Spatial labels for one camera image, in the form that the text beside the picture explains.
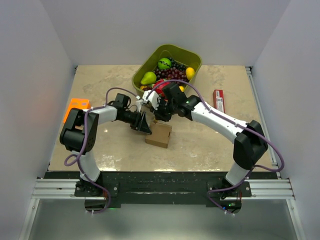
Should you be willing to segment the olive green plastic basin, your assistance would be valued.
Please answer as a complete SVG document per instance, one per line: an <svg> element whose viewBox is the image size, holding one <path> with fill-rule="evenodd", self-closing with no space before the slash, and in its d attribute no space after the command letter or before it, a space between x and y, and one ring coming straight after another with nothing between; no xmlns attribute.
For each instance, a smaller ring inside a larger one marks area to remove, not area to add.
<svg viewBox="0 0 320 240"><path fill-rule="evenodd" d="M163 80L182 80L180 85L193 83L202 65L201 57L173 44L160 45L132 77L132 86L139 96Z"/></svg>

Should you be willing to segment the brown cardboard express box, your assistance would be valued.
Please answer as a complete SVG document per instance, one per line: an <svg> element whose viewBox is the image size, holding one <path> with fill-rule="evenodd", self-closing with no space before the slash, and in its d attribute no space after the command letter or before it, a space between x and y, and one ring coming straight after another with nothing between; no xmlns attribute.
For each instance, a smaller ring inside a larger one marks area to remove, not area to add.
<svg viewBox="0 0 320 240"><path fill-rule="evenodd" d="M159 122L153 122L150 125L150 129L151 134L145 137L145 143L167 149L172 132L172 126Z"/></svg>

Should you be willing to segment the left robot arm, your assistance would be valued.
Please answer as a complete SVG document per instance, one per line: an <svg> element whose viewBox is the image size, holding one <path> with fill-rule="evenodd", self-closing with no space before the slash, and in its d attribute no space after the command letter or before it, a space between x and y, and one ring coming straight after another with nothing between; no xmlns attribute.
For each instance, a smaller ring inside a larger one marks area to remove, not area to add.
<svg viewBox="0 0 320 240"><path fill-rule="evenodd" d="M93 153L97 139L98 126L107 122L120 121L129 124L132 130L150 135L152 133L146 114L138 107L129 109L131 98L118 93L115 100L103 106L90 109L72 108L61 130L59 141L71 154L64 160L64 165L78 165L80 178L87 181L86 191L92 196L99 196L104 184L99 181L99 170Z"/></svg>

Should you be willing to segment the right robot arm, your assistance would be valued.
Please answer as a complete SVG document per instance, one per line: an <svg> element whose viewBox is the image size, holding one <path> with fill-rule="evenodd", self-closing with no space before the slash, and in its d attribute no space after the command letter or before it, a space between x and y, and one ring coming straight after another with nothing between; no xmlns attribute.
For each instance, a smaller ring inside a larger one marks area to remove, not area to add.
<svg viewBox="0 0 320 240"><path fill-rule="evenodd" d="M227 196L235 196L241 190L240 182L268 150L260 123L233 118L209 106L200 96L186 96L175 82L161 87L162 94L153 89L143 95L143 102L151 104L156 119L168 122L172 115L177 114L213 129L233 144L234 164L221 186Z"/></svg>

